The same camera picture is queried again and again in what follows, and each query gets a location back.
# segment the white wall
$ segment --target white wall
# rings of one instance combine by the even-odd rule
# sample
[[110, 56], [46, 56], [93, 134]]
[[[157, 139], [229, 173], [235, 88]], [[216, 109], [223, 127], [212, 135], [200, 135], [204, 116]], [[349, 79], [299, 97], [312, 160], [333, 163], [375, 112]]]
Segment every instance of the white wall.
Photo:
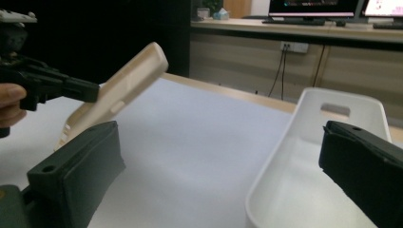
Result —
[[267, 15], [270, 0], [252, 0], [251, 15]]

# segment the power outlet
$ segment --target power outlet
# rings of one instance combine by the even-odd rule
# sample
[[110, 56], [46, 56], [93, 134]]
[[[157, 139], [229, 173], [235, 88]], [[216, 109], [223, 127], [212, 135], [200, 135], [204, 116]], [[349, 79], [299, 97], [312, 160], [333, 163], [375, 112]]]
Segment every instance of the power outlet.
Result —
[[308, 47], [309, 45], [306, 43], [281, 41], [279, 49], [284, 50], [287, 48], [287, 51], [290, 52], [307, 53]]
[[294, 51], [294, 42], [281, 41], [279, 49], [280, 50], [287, 49], [288, 51]]

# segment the basket handle hole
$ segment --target basket handle hole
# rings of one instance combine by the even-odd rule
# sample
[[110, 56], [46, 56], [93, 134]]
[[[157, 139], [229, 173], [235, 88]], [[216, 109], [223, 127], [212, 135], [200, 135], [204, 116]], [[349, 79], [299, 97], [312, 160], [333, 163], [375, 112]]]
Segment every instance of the basket handle hole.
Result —
[[346, 121], [350, 118], [351, 110], [347, 106], [325, 103], [320, 107], [320, 112], [326, 117]]

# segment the wooden desk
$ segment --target wooden desk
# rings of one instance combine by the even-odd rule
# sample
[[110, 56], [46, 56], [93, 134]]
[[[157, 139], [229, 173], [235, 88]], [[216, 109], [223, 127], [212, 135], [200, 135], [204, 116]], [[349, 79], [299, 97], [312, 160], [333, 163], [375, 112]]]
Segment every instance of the wooden desk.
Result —
[[[272, 99], [272, 98], [268, 98], [268, 97], [262, 97], [262, 96], [258, 96], [258, 95], [251, 94], [248, 92], [236, 90], [233, 88], [212, 85], [212, 84], [208, 84], [208, 83], [201, 82], [201, 81], [183, 78], [183, 77], [179, 77], [179, 76], [176, 76], [173, 74], [164, 74], [163, 77], [167, 80], [177, 82], [177, 83], [180, 83], [183, 85], [193, 86], [196, 88], [200, 88], [200, 89], [204, 89], [204, 90], [208, 90], [208, 91], [212, 91], [212, 92], [217, 92], [217, 93], [223, 94], [223, 95], [231, 97], [231, 98], [248, 101], [248, 102], [251, 102], [254, 104], [272, 107], [274, 109], [278, 109], [278, 110], [288, 112], [288, 113], [293, 113], [296, 108], [296, 105], [293, 103], [288, 103], [288, 102], [284, 102], [284, 101], [280, 101], [280, 100]], [[403, 143], [403, 129], [399, 128], [399, 127], [395, 127], [395, 126], [390, 126], [389, 129], [391, 131], [391, 136], [392, 136], [393, 142]]]
[[256, 39], [294, 41], [327, 46], [403, 51], [403, 30], [373, 29], [371, 24], [337, 27], [326, 22], [322, 27], [262, 24], [261, 20], [206, 19], [192, 22], [191, 32]]

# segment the black cable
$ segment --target black cable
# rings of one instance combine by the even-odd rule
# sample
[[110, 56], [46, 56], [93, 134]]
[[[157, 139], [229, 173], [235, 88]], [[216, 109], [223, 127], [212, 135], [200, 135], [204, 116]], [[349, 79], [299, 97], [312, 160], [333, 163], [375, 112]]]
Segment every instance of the black cable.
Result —
[[314, 84], [312, 85], [312, 87], [315, 87], [317, 84], [317, 77], [319, 75], [319, 71], [320, 71], [320, 66], [322, 65], [322, 60], [323, 60], [323, 55], [325, 53], [325, 46], [322, 46], [322, 51], [320, 52], [320, 57], [319, 57], [319, 63], [318, 63], [318, 67], [317, 67], [317, 71], [315, 72], [315, 78], [314, 78]]
[[279, 57], [278, 71], [277, 71], [277, 73], [276, 73], [276, 78], [275, 78], [275, 81], [273, 82], [272, 88], [270, 89], [270, 92], [269, 92], [268, 97], [270, 97], [270, 96], [272, 95], [273, 89], [275, 88], [276, 81], [277, 81], [278, 74], [279, 74], [279, 70], [281, 69], [282, 57], [284, 56], [284, 53], [285, 53], [285, 49], [286, 49], [286, 48], [287, 48], [287, 46], [284, 46], [284, 47], [283, 47], [282, 52], [281, 52], [281, 57]]
[[281, 75], [281, 100], [284, 99], [284, 73], [285, 73], [285, 59], [287, 58], [288, 47], [284, 49], [284, 58], [282, 64], [282, 75]]

